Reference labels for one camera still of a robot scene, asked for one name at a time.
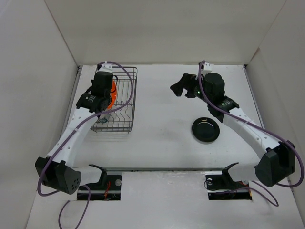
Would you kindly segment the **orange plate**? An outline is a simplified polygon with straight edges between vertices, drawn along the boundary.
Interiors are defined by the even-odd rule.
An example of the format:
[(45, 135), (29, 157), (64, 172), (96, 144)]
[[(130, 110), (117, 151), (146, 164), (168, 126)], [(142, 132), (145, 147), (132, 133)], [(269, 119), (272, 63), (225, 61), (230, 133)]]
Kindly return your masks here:
[(117, 85), (114, 80), (112, 81), (110, 97), (111, 97), (111, 101), (110, 101), (110, 104), (108, 105), (107, 109), (111, 109), (114, 106), (116, 99), (117, 99)]

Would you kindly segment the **white plate teal rim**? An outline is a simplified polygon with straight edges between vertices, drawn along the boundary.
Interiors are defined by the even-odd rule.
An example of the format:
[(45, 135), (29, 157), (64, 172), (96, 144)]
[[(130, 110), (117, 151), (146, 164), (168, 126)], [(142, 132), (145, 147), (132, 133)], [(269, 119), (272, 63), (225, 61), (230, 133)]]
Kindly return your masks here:
[(100, 115), (96, 121), (96, 123), (107, 123), (110, 120), (110, 114), (104, 114), (104, 115)]

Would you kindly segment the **black plate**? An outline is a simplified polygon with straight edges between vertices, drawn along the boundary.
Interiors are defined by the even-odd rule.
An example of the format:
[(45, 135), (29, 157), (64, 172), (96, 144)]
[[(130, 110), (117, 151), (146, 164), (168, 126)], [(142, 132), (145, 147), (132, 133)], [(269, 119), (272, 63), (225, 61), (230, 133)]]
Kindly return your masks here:
[(219, 125), (211, 118), (197, 118), (192, 124), (193, 136), (204, 143), (215, 141), (220, 135)]

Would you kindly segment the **clear glass plate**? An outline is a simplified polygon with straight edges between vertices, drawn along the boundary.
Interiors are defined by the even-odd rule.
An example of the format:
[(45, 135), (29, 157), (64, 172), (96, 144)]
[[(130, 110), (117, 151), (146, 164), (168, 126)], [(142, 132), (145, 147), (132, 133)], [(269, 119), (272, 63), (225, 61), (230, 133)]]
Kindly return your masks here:
[(118, 119), (117, 112), (109, 113), (109, 122), (114, 122), (117, 119)]

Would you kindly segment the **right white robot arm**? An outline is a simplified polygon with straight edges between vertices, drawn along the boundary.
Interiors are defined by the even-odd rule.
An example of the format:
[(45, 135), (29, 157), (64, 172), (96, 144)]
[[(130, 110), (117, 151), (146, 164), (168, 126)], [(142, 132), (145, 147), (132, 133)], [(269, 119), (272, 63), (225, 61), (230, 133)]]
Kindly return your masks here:
[(225, 95), (221, 75), (208, 73), (198, 80), (194, 74), (185, 73), (170, 89), (180, 97), (186, 90), (187, 98), (199, 98), (208, 104), (212, 116), (235, 131), (256, 153), (258, 164), (241, 165), (234, 162), (222, 170), (221, 184), (231, 188), (238, 181), (260, 181), (272, 187), (295, 172), (295, 154), (292, 143), (255, 128), (255, 122), (243, 112), (238, 103)]

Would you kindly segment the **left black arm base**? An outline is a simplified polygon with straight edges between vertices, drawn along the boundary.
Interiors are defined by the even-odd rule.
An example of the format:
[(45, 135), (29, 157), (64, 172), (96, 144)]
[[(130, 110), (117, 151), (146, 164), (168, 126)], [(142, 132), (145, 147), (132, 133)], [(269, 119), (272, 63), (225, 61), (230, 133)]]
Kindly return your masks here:
[(99, 183), (87, 184), (91, 191), (91, 201), (121, 200), (122, 173), (110, 171), (107, 177)]

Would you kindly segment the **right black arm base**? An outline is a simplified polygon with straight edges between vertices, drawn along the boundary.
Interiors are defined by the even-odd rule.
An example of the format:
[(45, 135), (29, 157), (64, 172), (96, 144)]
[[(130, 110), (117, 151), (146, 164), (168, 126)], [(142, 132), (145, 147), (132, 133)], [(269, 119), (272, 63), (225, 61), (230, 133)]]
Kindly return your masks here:
[(248, 184), (235, 182), (221, 171), (206, 172), (204, 186), (209, 200), (252, 200)]

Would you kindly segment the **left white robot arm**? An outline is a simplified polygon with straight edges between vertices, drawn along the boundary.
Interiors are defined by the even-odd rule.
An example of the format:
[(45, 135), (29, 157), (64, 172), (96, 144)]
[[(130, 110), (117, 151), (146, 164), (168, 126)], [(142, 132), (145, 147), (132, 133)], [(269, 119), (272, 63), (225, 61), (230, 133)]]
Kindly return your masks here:
[(80, 186), (81, 172), (73, 169), (74, 160), (99, 113), (112, 102), (113, 77), (111, 72), (95, 73), (91, 86), (78, 99), (74, 114), (55, 147), (45, 158), (36, 160), (35, 168), (41, 184), (69, 195)]

